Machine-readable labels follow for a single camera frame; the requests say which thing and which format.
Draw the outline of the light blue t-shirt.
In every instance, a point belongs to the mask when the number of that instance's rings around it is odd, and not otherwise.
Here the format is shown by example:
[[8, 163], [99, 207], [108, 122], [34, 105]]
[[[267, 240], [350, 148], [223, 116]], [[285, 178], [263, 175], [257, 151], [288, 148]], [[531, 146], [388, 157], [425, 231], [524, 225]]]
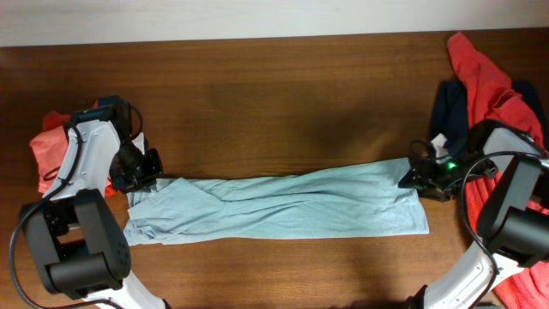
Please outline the light blue t-shirt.
[[429, 232], [405, 159], [285, 177], [158, 179], [128, 195], [130, 245], [214, 239], [332, 239]]

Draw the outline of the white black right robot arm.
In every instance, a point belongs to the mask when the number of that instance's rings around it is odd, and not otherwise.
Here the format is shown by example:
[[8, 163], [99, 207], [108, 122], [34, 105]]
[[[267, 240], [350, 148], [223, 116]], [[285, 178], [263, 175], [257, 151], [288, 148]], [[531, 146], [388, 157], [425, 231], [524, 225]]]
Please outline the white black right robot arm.
[[[441, 202], [457, 198], [473, 243], [443, 278], [409, 297], [406, 308], [477, 308], [499, 283], [547, 261], [548, 216], [528, 204], [548, 205], [548, 153], [526, 132], [484, 120], [469, 131], [462, 158], [437, 155], [428, 144], [408, 161], [399, 187]], [[483, 178], [497, 184], [473, 224], [466, 189]]]

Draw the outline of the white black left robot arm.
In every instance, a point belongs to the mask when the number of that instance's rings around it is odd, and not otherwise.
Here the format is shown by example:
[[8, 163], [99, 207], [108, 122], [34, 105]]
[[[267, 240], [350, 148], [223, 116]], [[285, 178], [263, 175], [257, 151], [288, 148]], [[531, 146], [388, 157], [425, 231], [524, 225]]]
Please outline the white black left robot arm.
[[9, 243], [11, 279], [31, 307], [37, 303], [23, 291], [15, 270], [20, 234], [45, 289], [72, 299], [72, 307], [168, 308], [133, 273], [130, 246], [105, 200], [108, 184], [130, 193], [164, 174], [158, 151], [132, 127], [139, 115], [113, 95], [65, 123], [68, 149], [57, 176], [38, 202], [22, 207]]

